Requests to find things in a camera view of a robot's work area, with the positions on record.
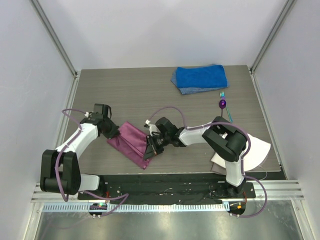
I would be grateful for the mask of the magenta satin napkin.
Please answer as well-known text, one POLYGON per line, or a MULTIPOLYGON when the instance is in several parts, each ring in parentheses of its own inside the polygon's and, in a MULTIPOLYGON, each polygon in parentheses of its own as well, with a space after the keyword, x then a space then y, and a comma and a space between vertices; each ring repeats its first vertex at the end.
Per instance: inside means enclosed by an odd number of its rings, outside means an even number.
POLYGON ((119 135, 107 140, 107 143, 122 153, 141 169, 146 169, 151 161, 144 160, 147 147, 147 134, 126 121, 119 127, 119 135))

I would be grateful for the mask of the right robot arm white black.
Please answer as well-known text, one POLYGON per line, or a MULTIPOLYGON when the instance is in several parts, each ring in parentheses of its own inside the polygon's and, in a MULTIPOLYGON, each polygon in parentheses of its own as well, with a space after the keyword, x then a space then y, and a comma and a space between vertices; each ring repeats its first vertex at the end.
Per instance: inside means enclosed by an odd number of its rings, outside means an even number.
POLYGON ((242 158, 248 153, 251 142, 248 134, 232 125, 221 116, 212 122, 195 127, 176 127, 166 117, 155 124, 146 121, 149 128, 143 160, 162 154, 164 147, 187 147, 194 144, 208 144, 225 162, 226 193, 233 198, 244 191, 246 183, 242 158))

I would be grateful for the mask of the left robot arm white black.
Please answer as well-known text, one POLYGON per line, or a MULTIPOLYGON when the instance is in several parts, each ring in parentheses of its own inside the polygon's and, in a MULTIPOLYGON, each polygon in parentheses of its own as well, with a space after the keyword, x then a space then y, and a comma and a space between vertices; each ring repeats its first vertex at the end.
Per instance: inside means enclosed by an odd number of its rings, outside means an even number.
POLYGON ((61 194, 64 201, 69 195, 89 191, 93 198, 100 200, 107 192, 97 175, 82 174, 79 158, 85 149, 100 136, 112 139, 120 134, 119 126, 112 121, 112 108, 107 104, 96 103, 93 111, 82 113, 81 121, 72 117, 71 108, 62 113, 77 124, 76 131, 60 146, 43 152, 40 169, 40 189, 43 192, 61 194))

